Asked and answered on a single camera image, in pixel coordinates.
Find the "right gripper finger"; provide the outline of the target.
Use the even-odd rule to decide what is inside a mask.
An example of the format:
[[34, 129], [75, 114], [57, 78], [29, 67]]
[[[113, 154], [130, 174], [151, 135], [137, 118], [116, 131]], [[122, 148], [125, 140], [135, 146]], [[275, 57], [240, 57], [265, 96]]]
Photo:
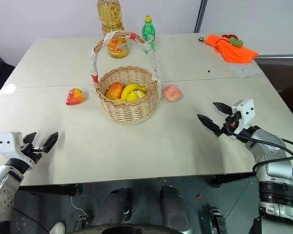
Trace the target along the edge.
[[226, 115], [232, 115], [232, 108], [221, 102], [214, 102], [213, 105], [222, 113]]
[[210, 129], [217, 137], [221, 135], [220, 127], [216, 125], [210, 118], [201, 114], [197, 114], [197, 116], [201, 123], [208, 129]]

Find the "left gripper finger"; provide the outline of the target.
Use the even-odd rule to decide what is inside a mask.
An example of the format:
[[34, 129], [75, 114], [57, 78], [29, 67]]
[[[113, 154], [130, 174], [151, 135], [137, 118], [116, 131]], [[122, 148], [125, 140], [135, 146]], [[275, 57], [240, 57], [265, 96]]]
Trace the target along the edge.
[[58, 136], [59, 133], [55, 132], [47, 138], [45, 144], [43, 145], [43, 152], [48, 153], [53, 148], [58, 140]]
[[27, 145], [27, 144], [32, 144], [34, 139], [35, 139], [35, 136], [36, 136], [36, 132], [33, 132], [33, 133], [30, 133], [30, 134], [27, 134], [22, 140], [23, 140], [23, 144], [24, 145]]

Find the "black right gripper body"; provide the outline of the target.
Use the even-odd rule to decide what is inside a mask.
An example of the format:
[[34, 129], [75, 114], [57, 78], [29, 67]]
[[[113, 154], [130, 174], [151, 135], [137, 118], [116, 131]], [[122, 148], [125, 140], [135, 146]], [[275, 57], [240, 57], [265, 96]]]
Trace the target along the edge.
[[239, 120], [242, 118], [240, 111], [233, 113], [232, 111], [222, 111], [224, 114], [227, 114], [228, 117], [225, 118], [225, 123], [220, 129], [219, 136], [225, 134], [227, 136], [234, 136], [232, 133], [239, 126]]

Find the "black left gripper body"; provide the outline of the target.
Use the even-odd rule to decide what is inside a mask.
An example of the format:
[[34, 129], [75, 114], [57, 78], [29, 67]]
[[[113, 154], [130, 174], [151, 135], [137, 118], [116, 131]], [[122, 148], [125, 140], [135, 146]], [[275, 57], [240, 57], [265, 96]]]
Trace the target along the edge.
[[48, 148], [46, 146], [34, 147], [32, 143], [26, 143], [21, 147], [21, 152], [37, 163], [41, 159], [42, 153], [48, 153]]

